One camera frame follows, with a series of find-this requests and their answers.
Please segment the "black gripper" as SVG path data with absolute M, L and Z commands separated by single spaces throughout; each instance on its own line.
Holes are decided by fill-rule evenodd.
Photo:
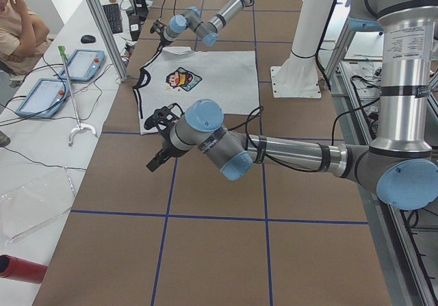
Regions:
M 169 36 L 166 36 L 164 32 L 159 34 L 160 36 L 160 42 L 158 49 L 161 51 L 164 47 L 168 47 L 173 43 L 173 39 Z
M 156 171 L 162 164 L 166 163 L 171 157 L 181 157 L 185 151 L 178 149 L 170 140 L 170 131 L 175 123 L 157 123 L 156 128 L 163 138 L 162 149 L 151 159 L 146 167 L 151 171 Z

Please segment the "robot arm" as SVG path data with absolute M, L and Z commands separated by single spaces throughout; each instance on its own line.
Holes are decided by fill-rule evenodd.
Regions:
M 433 202 L 437 165 L 424 129 L 437 0 L 352 0 L 350 20 L 384 32 L 378 133 L 369 145 L 239 133 L 224 126 L 215 101 L 201 99 L 180 114 L 165 106 L 145 120 L 144 127 L 157 129 L 163 139 L 148 169 L 156 170 L 197 147 L 231 181 L 243 177 L 253 164 L 268 162 L 303 173 L 333 173 L 401 210 Z
M 201 18 L 201 12 L 194 6 L 183 11 L 182 14 L 174 15 L 168 24 L 157 19 L 150 29 L 150 33 L 157 33 L 160 37 L 160 45 L 167 47 L 173 43 L 180 34 L 190 29 L 208 47 L 218 39 L 218 32 L 244 8 L 254 4 L 254 0 L 230 0 L 217 14 L 205 22 Z

